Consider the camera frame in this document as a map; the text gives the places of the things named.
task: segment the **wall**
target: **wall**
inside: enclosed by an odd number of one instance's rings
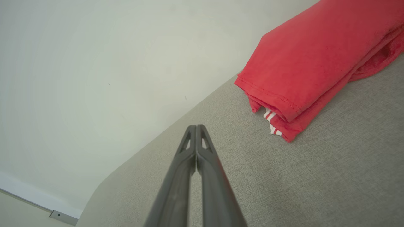
[[[49,217],[51,213],[0,191],[2,227],[72,227]]]
[[[82,210],[314,2],[0,1],[0,172]]]

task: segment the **gray upholstery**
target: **gray upholstery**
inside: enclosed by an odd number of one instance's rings
[[[190,124],[207,127],[250,227],[404,225],[404,56],[349,83],[292,143],[235,78],[107,177],[77,226],[142,226]],[[200,180],[191,226],[202,226]]]

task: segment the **red fabric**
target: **red fabric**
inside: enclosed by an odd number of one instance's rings
[[[265,34],[234,84],[291,142],[348,82],[404,51],[404,0],[320,0]]]

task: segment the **red cloth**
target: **red cloth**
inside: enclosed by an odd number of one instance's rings
[[[404,51],[404,0],[320,0],[265,34],[234,84],[291,142],[348,82]]]

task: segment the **white and red striped trim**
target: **white and red striped trim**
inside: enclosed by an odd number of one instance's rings
[[[271,128],[271,134],[275,134],[278,136],[282,136],[282,132],[276,129],[272,124],[271,124],[271,119],[276,115],[275,112],[271,111],[270,109],[265,108],[267,111],[264,114],[265,119],[268,120],[269,126]]]

